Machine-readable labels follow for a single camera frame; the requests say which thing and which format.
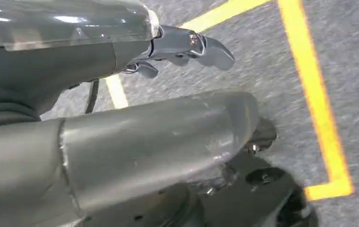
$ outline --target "white line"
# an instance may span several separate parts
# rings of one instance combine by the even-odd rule
[[[125,93],[123,91],[121,80],[119,79],[119,74],[112,75],[105,79],[107,83],[108,90],[110,91],[111,99],[115,109],[122,109],[128,107],[128,100],[126,99]]]

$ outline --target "black plastic part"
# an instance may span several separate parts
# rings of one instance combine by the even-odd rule
[[[139,64],[138,73],[142,74],[143,76],[149,79],[153,79],[157,76],[158,70],[150,63],[146,61],[141,61],[138,64]]]
[[[239,154],[230,165],[240,177],[213,196],[196,196],[193,188],[175,185],[104,210],[83,226],[318,227],[315,210],[288,173],[247,153]],[[271,184],[254,190],[246,176],[264,169],[280,174],[275,174],[277,179]]]
[[[85,114],[90,114],[94,110],[94,106],[96,105],[96,101],[97,101],[99,85],[100,85],[100,79],[96,79],[90,85],[89,97],[88,97],[88,101],[86,104]]]
[[[259,124],[252,138],[245,145],[245,151],[255,155],[259,151],[268,149],[276,139],[277,132],[273,122],[260,117]]]
[[[0,104],[26,106],[38,117],[53,107],[63,90],[111,75],[114,66],[112,44],[14,52],[0,48]]]

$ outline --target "yellow floor marking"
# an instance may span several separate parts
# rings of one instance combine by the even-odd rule
[[[126,100],[119,74],[107,77],[105,82],[107,83],[115,109],[128,107],[128,100]]]
[[[190,29],[199,33],[269,1],[270,0],[229,0],[227,3],[222,4],[200,17],[184,23],[181,28]]]
[[[181,27],[202,32],[266,2],[269,0],[230,0],[204,15],[184,23]],[[343,155],[341,140],[334,122],[303,6],[300,0],[278,0],[278,4],[330,180],[327,184],[307,187],[306,195],[309,200],[350,195],[354,191],[353,184]],[[127,107],[128,102],[119,75],[107,78],[106,82],[114,106],[116,108]]]
[[[306,195],[310,200],[350,195],[353,184],[302,2],[278,0],[278,5],[330,180],[328,184],[307,187]]]

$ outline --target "screw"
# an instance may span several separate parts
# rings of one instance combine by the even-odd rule
[[[191,46],[197,45],[198,38],[197,38],[197,35],[195,33],[191,33],[189,35],[189,40],[190,40]]]
[[[206,195],[212,196],[216,193],[216,190],[214,188],[210,188],[207,190]]]
[[[257,145],[257,144],[253,144],[252,146],[250,146],[247,151],[249,152],[249,154],[251,155],[257,155],[257,153],[259,151],[261,151],[261,148]]]

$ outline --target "black cable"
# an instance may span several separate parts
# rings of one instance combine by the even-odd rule
[[[93,112],[94,106],[96,105],[96,101],[97,101],[99,85],[100,85],[100,80],[97,79],[97,80],[93,81],[93,83],[90,86],[89,97],[88,97],[88,101],[87,101],[85,114],[91,114]]]

